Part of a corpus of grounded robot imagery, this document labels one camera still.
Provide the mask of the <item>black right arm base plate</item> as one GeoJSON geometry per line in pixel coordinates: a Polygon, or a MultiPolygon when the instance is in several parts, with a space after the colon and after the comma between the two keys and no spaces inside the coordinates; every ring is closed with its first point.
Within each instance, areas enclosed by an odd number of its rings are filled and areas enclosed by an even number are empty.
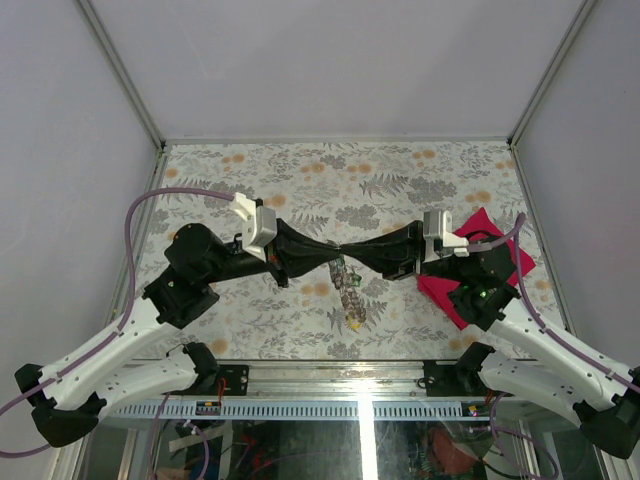
{"type": "Polygon", "coordinates": [[[427,397],[462,397],[467,395],[454,363],[436,360],[423,362],[423,384],[427,397]]]}

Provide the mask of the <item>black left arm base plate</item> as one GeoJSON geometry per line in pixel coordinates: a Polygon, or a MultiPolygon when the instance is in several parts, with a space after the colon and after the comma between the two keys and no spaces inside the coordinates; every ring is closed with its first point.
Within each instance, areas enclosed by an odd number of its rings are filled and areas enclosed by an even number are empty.
{"type": "Polygon", "coordinates": [[[221,398],[246,396],[249,386],[249,372],[248,365],[222,365],[214,383],[214,392],[221,398]]]}

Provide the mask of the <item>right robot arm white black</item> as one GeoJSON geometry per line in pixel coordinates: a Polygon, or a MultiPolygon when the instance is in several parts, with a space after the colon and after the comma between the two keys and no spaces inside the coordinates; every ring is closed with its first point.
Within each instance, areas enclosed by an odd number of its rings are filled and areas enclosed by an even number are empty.
{"type": "Polygon", "coordinates": [[[473,346],[458,363],[458,387],[472,395],[487,387],[521,396],[569,420],[600,450],[627,459],[639,441],[639,371],[548,322],[524,286],[510,285],[522,273],[518,248],[508,243],[517,235],[512,229],[470,240],[451,232],[441,215],[341,251],[390,280],[418,273],[457,282],[448,297],[459,317],[545,367],[519,368],[488,346],[473,346]]]}

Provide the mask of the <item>large keyring with many rings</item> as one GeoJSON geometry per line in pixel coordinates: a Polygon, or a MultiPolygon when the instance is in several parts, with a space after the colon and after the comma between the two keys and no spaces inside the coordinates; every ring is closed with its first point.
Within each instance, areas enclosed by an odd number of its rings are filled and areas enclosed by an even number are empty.
{"type": "Polygon", "coordinates": [[[329,261],[328,268],[331,282],[339,293],[345,312],[346,326],[351,331],[358,332],[367,319],[365,303],[356,291],[362,277],[346,264],[342,254],[329,261]]]}

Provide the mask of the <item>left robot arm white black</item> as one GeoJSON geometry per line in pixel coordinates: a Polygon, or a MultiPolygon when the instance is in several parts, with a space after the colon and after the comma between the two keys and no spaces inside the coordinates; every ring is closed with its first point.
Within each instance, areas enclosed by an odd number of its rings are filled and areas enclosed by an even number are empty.
{"type": "Polygon", "coordinates": [[[256,247],[242,246],[243,238],[238,234],[225,243],[203,224],[182,227],[165,251],[168,267],[120,319],[58,361],[25,364],[15,372],[48,446],[70,445],[111,413],[152,396],[216,390],[220,367],[201,342],[189,342],[162,360],[127,364],[217,303],[214,283],[269,272],[286,285],[340,254],[339,246],[315,241],[280,219],[268,224],[256,247]]]}

